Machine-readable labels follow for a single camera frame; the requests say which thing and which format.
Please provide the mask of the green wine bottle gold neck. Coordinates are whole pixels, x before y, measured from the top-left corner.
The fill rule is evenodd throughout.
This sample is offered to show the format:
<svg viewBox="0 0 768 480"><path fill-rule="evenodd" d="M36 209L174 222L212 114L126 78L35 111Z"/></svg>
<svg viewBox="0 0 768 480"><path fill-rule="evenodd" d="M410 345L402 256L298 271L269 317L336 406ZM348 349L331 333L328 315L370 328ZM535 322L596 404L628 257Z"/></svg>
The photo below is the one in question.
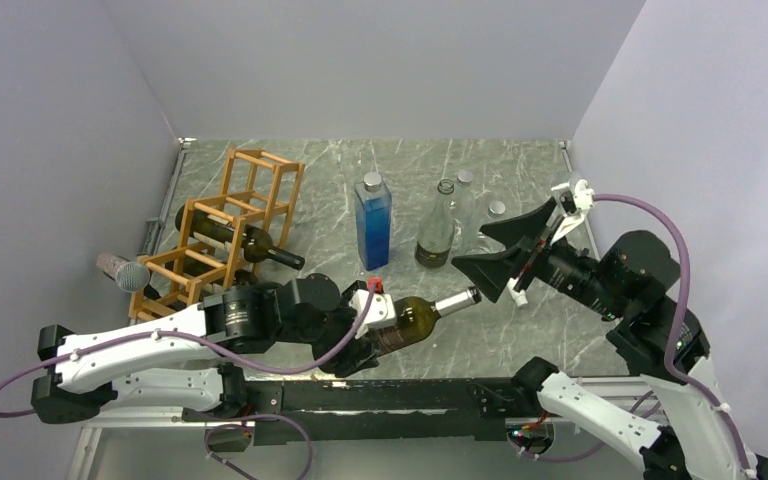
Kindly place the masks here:
<svg viewBox="0 0 768 480"><path fill-rule="evenodd" d="M376 346L377 355L383 356L426 340L440 319L481 301L481 292L474 286L436 301L404 297L394 303L396 323L372 330L367 337Z"/></svg>

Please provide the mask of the clear glass bottle top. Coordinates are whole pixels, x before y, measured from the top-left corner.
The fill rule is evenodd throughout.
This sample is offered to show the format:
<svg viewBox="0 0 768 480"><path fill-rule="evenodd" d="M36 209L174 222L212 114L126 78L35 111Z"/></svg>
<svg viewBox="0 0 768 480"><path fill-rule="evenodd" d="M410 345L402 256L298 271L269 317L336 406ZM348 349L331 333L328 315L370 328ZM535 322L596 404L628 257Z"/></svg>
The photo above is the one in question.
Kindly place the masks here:
<svg viewBox="0 0 768 480"><path fill-rule="evenodd" d="M414 257L424 268L440 268L448 260L455 234L451 209L454 191L452 180L440 180L432 207L419 224Z"/></svg>

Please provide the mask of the blue square glass bottle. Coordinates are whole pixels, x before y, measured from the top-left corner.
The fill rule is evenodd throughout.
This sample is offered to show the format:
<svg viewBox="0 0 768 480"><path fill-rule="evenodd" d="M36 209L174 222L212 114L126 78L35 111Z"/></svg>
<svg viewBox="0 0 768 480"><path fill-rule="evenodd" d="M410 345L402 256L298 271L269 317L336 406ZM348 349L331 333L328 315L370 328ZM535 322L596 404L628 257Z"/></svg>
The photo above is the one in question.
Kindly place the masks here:
<svg viewBox="0 0 768 480"><path fill-rule="evenodd" d="M354 186L357 246L367 271L389 263L392 195L378 172L369 172Z"/></svg>

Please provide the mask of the dark green wine bottle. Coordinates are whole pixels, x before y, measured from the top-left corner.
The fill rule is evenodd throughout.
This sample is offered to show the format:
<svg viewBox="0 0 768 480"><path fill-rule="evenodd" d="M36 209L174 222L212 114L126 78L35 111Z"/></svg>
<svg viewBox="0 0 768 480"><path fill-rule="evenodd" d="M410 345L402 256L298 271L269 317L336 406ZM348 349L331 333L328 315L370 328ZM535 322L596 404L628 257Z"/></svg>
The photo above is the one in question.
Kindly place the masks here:
<svg viewBox="0 0 768 480"><path fill-rule="evenodd" d="M235 229L231 223L214 219L201 210L193 211L189 237L230 253L235 245L234 235ZM305 265L304 257L279 248L265 230L254 225L243 225L238 244L243 258L250 263L273 260L295 270L301 270Z"/></svg>

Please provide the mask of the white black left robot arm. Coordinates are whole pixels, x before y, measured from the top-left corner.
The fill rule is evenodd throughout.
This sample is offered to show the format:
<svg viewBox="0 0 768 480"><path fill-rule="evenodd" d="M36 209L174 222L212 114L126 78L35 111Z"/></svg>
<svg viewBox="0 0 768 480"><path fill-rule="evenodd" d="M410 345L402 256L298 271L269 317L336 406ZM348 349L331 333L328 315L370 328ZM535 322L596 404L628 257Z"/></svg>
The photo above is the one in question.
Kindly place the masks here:
<svg viewBox="0 0 768 480"><path fill-rule="evenodd" d="M34 414L76 423L123 407L182 407L232 420L257 409L245 384L254 356L278 343L310 347L314 368L348 376L372 367L370 334L397 319L378 280L340 289L312 274L287 283L234 286L163 318L96 334L42 329L45 374L32 386Z"/></svg>

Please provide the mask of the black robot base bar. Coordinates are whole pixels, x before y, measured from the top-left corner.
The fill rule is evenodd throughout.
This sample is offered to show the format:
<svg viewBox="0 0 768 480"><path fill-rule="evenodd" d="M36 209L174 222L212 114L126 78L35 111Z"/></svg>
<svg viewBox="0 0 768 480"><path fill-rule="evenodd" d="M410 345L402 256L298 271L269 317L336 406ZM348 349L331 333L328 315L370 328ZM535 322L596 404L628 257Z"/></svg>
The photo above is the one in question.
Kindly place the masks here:
<svg viewBox="0 0 768 480"><path fill-rule="evenodd" d="M239 415L255 415L254 443L283 445L297 431L314 441L467 437L504 441L547 428L550 414L507 378L260 380L245 385Z"/></svg>

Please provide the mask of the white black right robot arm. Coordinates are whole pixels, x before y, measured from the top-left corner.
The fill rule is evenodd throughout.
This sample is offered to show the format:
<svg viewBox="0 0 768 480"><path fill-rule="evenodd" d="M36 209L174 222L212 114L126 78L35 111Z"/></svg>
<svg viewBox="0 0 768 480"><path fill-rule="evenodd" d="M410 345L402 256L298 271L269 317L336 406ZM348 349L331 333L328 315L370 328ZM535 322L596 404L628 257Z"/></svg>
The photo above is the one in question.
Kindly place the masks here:
<svg viewBox="0 0 768 480"><path fill-rule="evenodd" d="M613 323L607 340L656 397L665 424L627 411L535 357L511 379L512 402L525 415L542 409L574 422L623 455L646 479L768 479L768 458L741 439L717 395L710 345L687 300L687 246L646 230L621 235L600 259L561 237L554 200L483 227L503 250L454 258L453 265L489 300L506 287L540 281Z"/></svg>

